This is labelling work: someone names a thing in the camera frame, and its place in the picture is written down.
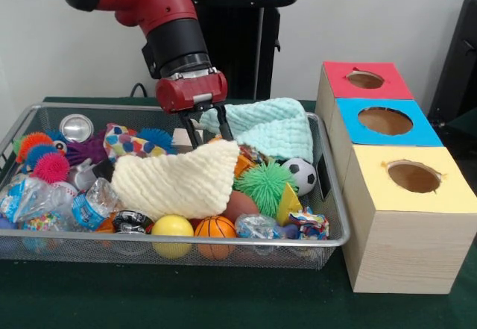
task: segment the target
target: pink spiky ball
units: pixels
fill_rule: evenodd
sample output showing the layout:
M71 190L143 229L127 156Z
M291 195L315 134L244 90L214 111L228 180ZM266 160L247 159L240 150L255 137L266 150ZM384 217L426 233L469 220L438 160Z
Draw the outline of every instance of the pink spiky ball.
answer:
M34 176L49 184L66 181L68 177L68 160L60 153L46 154L38 160L33 171Z

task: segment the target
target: toy eye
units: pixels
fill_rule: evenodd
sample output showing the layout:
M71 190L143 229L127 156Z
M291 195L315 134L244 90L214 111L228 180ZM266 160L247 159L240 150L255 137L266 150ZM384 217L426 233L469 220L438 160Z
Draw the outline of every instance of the toy eye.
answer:
M63 141L61 140L53 141L53 145L55 148L57 148L58 151L61 151L64 154L66 154L67 148L66 148L66 144Z

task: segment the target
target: red robot arm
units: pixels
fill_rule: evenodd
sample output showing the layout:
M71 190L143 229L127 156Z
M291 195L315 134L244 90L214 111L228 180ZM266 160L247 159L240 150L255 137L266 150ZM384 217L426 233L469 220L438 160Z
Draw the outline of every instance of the red robot arm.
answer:
M222 102L227 81L214 69L193 0L66 0L80 10L113 10L123 25L138 25L148 41L151 74L160 74L157 99L165 111L180 112L193 145L200 137L189 113L218 108L224 139L232 139Z

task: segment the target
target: blue box lid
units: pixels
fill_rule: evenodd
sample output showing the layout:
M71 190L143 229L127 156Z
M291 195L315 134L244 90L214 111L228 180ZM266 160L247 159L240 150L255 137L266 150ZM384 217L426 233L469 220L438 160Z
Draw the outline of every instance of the blue box lid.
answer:
M414 100L340 98L336 101L355 144L442 146Z

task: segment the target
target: round hole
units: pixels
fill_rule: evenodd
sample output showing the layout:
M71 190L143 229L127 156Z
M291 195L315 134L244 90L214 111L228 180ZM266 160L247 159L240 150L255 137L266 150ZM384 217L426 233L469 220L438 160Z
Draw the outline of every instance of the round hole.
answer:
M440 174L422 163L407 160L390 163L388 174L396 184L411 192L431 192L440 185Z
M385 82L379 75L361 70L351 72L346 78L348 78L348 81L350 81L352 85L363 89L378 89L382 87Z
M386 107L364 109L358 114L358 119L366 128L386 135L405 134L413 127L407 115Z

